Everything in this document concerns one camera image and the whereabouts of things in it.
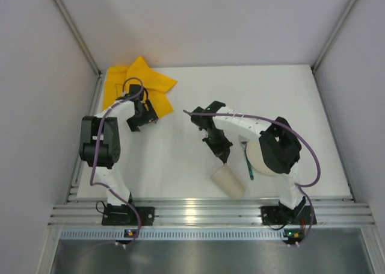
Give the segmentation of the beige paper cup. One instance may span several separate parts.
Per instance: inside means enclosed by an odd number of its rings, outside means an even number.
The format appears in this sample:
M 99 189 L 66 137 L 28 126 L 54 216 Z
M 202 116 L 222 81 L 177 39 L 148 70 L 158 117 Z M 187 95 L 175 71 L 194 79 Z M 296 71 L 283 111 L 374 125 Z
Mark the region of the beige paper cup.
M 240 199 L 245 194 L 245 187 L 227 164 L 219 167 L 210 180 L 231 199 Z

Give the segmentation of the yellow printed cloth placemat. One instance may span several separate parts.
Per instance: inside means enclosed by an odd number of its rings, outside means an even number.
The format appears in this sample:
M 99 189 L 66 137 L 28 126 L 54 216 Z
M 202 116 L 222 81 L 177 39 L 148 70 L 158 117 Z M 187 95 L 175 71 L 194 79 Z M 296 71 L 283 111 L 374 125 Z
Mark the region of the yellow printed cloth placemat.
M 116 65 L 107 70 L 102 102 L 103 110 L 112 105 L 122 95 L 123 90 L 128 90 L 131 84 L 140 83 L 137 80 L 130 80 L 126 85 L 123 84 L 132 77 L 139 78 L 144 88 L 147 89 L 149 100 L 159 118 L 173 112 L 166 93 L 177 84 L 177 81 L 151 69 L 142 56 L 139 56 L 129 66 Z

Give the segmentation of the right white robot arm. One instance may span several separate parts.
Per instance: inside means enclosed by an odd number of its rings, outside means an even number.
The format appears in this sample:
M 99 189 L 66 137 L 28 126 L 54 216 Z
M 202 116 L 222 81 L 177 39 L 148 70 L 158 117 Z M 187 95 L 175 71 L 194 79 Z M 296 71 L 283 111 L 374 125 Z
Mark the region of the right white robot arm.
M 219 101 L 206 108 L 197 107 L 189 116 L 206 133 L 202 141 L 223 163 L 212 179 L 229 197 L 240 198 L 245 189 L 227 164 L 233 146 L 225 135 L 227 131 L 245 139 L 244 157 L 253 171 L 273 180 L 281 206 L 293 211 L 305 202 L 295 178 L 302 145 L 286 119 L 248 117 Z

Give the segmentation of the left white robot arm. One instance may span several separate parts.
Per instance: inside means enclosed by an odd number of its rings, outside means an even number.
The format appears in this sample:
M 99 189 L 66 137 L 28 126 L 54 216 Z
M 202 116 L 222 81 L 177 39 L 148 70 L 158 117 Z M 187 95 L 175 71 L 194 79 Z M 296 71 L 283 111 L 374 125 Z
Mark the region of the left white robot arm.
M 131 84 L 107 109 L 82 118 L 79 157 L 91 168 L 89 184 L 105 189 L 109 205 L 127 205 L 132 199 L 121 170 L 120 128 L 138 132 L 157 120 L 149 92 L 142 84 Z

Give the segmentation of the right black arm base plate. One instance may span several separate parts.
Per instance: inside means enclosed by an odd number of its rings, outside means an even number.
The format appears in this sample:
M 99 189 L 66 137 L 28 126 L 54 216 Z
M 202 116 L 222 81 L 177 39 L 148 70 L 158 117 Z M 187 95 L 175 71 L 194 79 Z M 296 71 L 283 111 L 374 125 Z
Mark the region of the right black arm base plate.
M 266 226 L 282 226 L 282 225 L 310 225 L 313 222 L 317 224 L 317 219 L 312 214 L 310 206 L 305 205 L 302 210 L 290 210 L 281 206 L 263 206 L 260 208 L 262 224 Z

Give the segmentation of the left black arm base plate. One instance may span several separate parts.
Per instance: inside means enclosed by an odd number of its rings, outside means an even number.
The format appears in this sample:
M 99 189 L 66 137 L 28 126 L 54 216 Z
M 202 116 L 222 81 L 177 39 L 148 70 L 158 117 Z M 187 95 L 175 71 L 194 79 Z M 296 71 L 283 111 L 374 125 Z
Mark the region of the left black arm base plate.
M 152 226 L 155 219 L 154 207 L 134 207 L 137 211 L 142 226 Z M 135 226 L 138 225 L 134 211 L 127 205 L 107 204 L 104 208 L 102 222 L 103 226 Z

